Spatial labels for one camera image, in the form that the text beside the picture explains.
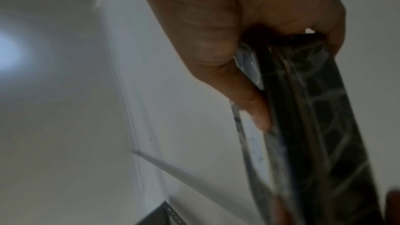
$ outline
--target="wall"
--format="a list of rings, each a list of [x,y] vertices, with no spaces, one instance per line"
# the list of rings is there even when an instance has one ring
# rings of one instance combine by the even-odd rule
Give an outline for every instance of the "wall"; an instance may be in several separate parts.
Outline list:
[[[343,2],[348,33],[338,64],[383,200],[390,187],[400,184],[396,173],[400,162],[399,0]],[[145,0],[103,0],[102,7],[132,114],[135,148],[255,211],[228,100],[188,73]],[[175,202],[178,213],[196,224],[240,223],[176,179],[157,173],[161,192],[155,198]]]
[[[147,213],[91,0],[0,0],[0,223]]]

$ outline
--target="package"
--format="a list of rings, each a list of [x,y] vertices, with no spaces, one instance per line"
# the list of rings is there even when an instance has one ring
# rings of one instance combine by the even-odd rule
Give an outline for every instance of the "package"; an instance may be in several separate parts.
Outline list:
[[[273,128],[261,133],[232,103],[253,198],[274,224],[274,196],[296,225],[384,224],[368,156],[324,37],[271,39],[249,30],[237,66],[267,100]]]

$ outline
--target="gray surface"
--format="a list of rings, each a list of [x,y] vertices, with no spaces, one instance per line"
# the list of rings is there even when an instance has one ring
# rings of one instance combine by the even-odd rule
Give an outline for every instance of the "gray surface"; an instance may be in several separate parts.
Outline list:
[[[144,217],[91,0],[0,0],[0,43],[0,224]]]

